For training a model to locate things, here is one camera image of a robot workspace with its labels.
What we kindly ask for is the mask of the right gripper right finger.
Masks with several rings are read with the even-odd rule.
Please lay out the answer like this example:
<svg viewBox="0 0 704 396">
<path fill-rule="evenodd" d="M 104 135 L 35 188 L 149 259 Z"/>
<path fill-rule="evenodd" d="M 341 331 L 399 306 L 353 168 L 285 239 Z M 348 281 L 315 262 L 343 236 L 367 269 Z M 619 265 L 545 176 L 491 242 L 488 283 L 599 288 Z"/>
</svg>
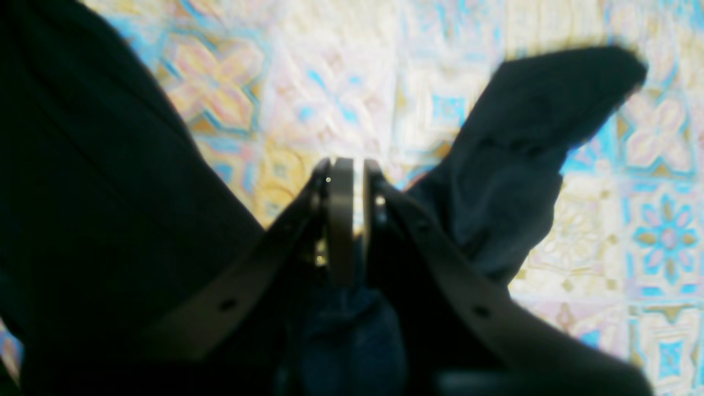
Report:
<svg viewBox="0 0 704 396">
<path fill-rule="evenodd" d="M 651 395 L 641 371 L 561 333 L 478 273 L 376 161 L 363 166 L 367 282 L 392 304 L 407 395 Z"/>
</svg>

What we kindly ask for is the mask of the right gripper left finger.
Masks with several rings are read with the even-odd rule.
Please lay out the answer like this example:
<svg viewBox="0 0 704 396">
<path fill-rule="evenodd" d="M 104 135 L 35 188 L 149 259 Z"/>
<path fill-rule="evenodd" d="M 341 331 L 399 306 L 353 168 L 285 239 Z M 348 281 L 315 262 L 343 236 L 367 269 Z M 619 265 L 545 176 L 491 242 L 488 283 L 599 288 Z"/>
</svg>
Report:
<svg viewBox="0 0 704 396">
<path fill-rule="evenodd" d="M 354 160 L 321 160 L 299 195 L 241 261 L 137 338 L 141 361 L 198 364 L 224 344 L 235 373 L 276 362 L 280 327 L 319 273 L 355 283 Z"/>
</svg>

